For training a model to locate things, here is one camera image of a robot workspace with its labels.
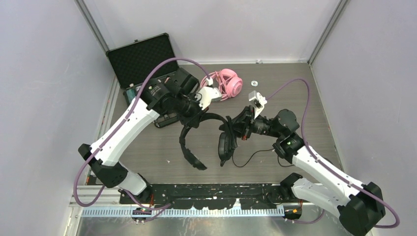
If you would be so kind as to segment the black headphones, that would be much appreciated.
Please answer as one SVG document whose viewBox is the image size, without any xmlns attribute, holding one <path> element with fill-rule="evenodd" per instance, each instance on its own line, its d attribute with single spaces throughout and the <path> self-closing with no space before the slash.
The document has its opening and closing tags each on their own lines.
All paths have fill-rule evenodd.
<svg viewBox="0 0 417 236">
<path fill-rule="evenodd" d="M 220 166 L 224 166 L 226 161 L 230 160 L 233 155 L 234 151 L 237 147 L 237 138 L 233 131 L 233 123 L 230 116 L 226 116 L 225 118 L 221 115 L 215 113 L 205 113 L 200 118 L 199 122 L 203 122 L 209 119 L 215 119 L 223 122 L 223 129 L 222 133 L 219 135 L 218 140 L 218 156 L 220 159 Z M 191 130 L 191 127 L 184 126 L 181 130 L 179 143 L 183 153 L 184 158 L 188 161 L 192 167 L 198 170 L 206 170 L 207 167 L 194 155 L 190 149 L 186 147 L 186 135 Z M 204 146 L 204 150 L 208 150 L 208 147 L 214 145 L 214 129 L 213 128 L 204 128 L 203 131 L 205 132 L 202 135 L 199 135 L 197 138 L 198 144 Z"/>
</svg>

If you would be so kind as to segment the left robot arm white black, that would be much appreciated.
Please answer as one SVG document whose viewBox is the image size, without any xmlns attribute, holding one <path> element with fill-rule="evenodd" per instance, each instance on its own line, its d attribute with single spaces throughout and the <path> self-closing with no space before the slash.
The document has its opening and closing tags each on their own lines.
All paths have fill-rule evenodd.
<svg viewBox="0 0 417 236">
<path fill-rule="evenodd" d="M 213 87 L 213 78 L 206 73 L 200 81 L 189 74 L 176 73 L 172 77 L 154 77 L 154 68 L 140 85 L 132 103 L 114 125 L 91 145 L 82 144 L 78 151 L 84 163 L 77 175 L 90 166 L 103 187 L 119 187 L 138 203 L 146 203 L 151 196 L 146 180 L 125 167 L 120 158 L 135 138 L 162 114 L 175 112 L 185 124 L 191 125 L 205 112 L 213 99 L 221 94 Z"/>
</svg>

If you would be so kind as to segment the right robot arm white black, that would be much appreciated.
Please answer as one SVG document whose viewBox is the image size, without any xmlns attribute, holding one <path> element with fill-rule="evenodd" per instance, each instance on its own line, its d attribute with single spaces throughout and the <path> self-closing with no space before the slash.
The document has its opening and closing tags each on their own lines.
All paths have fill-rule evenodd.
<svg viewBox="0 0 417 236">
<path fill-rule="evenodd" d="M 272 147 L 279 158 L 304 170 L 319 183 L 310 182 L 292 173 L 281 181 L 281 197 L 293 202 L 296 198 L 311 202 L 337 217 L 342 226 L 354 236 L 364 236 L 385 216 L 381 188 L 365 184 L 344 173 L 321 157 L 297 133 L 300 127 L 296 115 L 283 109 L 274 118 L 255 117 L 254 108 L 247 106 L 219 130 L 233 131 L 246 140 L 251 134 L 275 137 Z"/>
</svg>

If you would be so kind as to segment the pink headphones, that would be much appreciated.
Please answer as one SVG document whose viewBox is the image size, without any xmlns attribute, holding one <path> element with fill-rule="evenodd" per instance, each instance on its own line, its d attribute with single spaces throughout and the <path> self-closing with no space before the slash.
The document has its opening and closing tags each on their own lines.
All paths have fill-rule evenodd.
<svg viewBox="0 0 417 236">
<path fill-rule="evenodd" d="M 236 97 L 240 93 L 243 82 L 235 71 L 225 68 L 211 72 L 209 75 L 217 82 L 217 88 L 222 93 L 222 99 L 220 101 Z"/>
</svg>

